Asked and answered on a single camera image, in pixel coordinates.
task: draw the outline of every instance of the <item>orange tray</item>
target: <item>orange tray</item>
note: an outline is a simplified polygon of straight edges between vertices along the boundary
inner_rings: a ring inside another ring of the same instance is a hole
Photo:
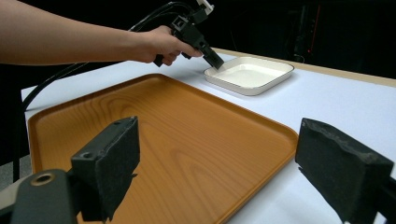
[[[34,172],[68,171],[85,144],[131,116],[139,119],[141,161],[111,223],[224,222],[293,158],[298,139],[285,125],[148,74],[32,116]]]

